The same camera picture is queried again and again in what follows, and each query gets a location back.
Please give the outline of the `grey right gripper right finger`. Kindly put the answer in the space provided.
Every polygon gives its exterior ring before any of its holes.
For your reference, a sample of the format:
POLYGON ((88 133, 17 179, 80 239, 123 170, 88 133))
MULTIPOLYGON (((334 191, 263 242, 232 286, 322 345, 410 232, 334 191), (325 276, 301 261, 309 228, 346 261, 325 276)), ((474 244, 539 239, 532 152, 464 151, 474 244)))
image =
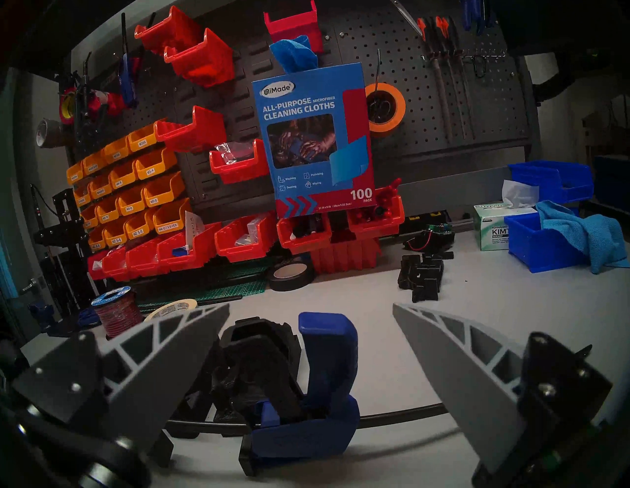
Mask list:
POLYGON ((612 384, 552 336, 526 345, 483 324, 412 304, 393 317, 479 457, 473 487, 589 487, 593 422, 612 384))

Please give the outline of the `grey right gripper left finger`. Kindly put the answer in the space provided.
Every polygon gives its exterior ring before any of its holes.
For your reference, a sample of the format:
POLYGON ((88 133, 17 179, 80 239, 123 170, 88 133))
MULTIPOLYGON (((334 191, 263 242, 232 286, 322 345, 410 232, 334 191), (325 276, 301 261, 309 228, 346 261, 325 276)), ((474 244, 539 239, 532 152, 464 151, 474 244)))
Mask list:
POLYGON ((75 334, 13 380, 44 416, 77 431, 154 444, 229 318, 229 304, 137 324, 99 345, 75 334))

